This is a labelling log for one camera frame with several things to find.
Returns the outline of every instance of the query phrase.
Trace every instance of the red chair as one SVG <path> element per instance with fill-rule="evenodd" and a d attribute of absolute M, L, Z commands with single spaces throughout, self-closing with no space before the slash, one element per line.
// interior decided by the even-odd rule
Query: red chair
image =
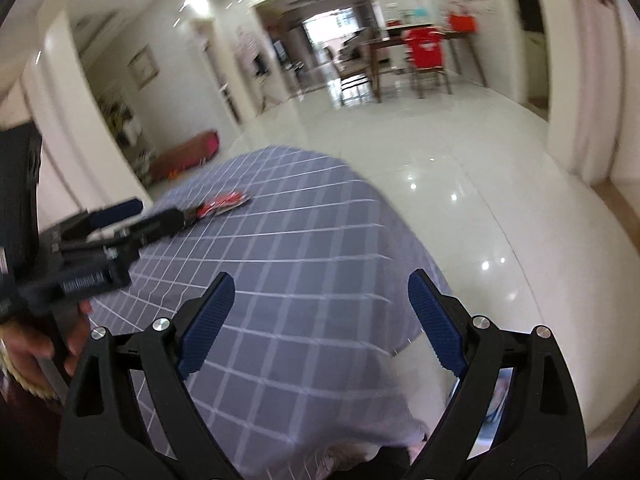
<path fill-rule="evenodd" d="M 418 97 L 423 98 L 420 74 L 442 74 L 447 85 L 447 92 L 451 95 L 449 75 L 444 68 L 442 55 L 443 34 L 435 27 L 414 28 L 402 35 L 402 39 L 409 47 L 408 63 L 411 70 L 412 86 L 417 87 Z"/>

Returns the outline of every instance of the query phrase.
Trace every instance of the wall decoration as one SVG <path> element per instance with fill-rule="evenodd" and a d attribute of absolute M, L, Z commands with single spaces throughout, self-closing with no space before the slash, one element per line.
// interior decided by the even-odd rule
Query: wall decoration
<path fill-rule="evenodd" d="M 138 86 L 138 90 L 143 89 L 151 83 L 160 73 L 158 64 L 148 45 L 131 59 L 129 62 L 129 72 L 133 77 L 133 81 L 135 81 Z"/>

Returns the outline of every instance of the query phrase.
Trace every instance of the chair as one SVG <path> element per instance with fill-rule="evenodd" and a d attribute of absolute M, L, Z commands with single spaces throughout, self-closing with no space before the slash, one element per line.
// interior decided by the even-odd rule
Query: chair
<path fill-rule="evenodd" d="M 342 92 L 349 88 L 370 84 L 369 64 L 360 60 L 338 62 L 335 60 L 334 51 L 330 47 L 326 46 L 324 50 L 340 78 L 340 102 L 344 104 Z"/>
<path fill-rule="evenodd" d="M 444 68 L 442 55 L 443 34 L 435 27 L 414 28 L 408 30 L 402 39 L 409 47 L 408 64 L 411 71 L 412 86 L 415 85 L 418 97 L 424 97 L 422 85 L 420 84 L 420 74 L 436 73 L 441 74 L 447 85 L 447 92 L 451 95 L 451 84 L 449 75 Z"/>

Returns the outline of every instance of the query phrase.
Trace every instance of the yellow bracelet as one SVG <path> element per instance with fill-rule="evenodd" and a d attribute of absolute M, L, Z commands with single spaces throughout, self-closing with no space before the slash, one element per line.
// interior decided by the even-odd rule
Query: yellow bracelet
<path fill-rule="evenodd" d="M 11 375 L 11 377 L 13 377 L 15 381 L 31 395 L 40 397 L 41 399 L 45 400 L 58 398 L 58 396 L 50 386 L 46 388 L 38 386 L 37 384 L 30 383 L 22 376 L 22 374 L 15 368 L 14 364 L 12 363 L 11 358 L 9 357 L 9 352 L 6 349 L 2 338 L 0 338 L 0 368 L 2 368 L 2 373 L 4 373 L 5 375 Z"/>

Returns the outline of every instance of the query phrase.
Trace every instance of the hand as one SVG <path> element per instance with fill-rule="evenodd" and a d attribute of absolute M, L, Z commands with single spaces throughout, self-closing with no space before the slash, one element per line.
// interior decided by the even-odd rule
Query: hand
<path fill-rule="evenodd" d="M 89 338 L 90 326 L 88 314 L 92 311 L 91 303 L 81 301 L 78 305 L 78 322 L 72 328 L 66 338 L 66 347 L 69 357 L 65 361 L 65 369 L 69 375 L 73 375 L 78 366 L 78 358 L 82 348 Z M 53 343 L 44 334 L 36 329 L 21 325 L 15 321 L 9 321 L 2 327 L 2 341 L 6 347 L 12 364 L 20 374 L 30 383 L 41 388 L 49 387 L 40 366 L 36 361 L 38 357 L 52 358 Z"/>

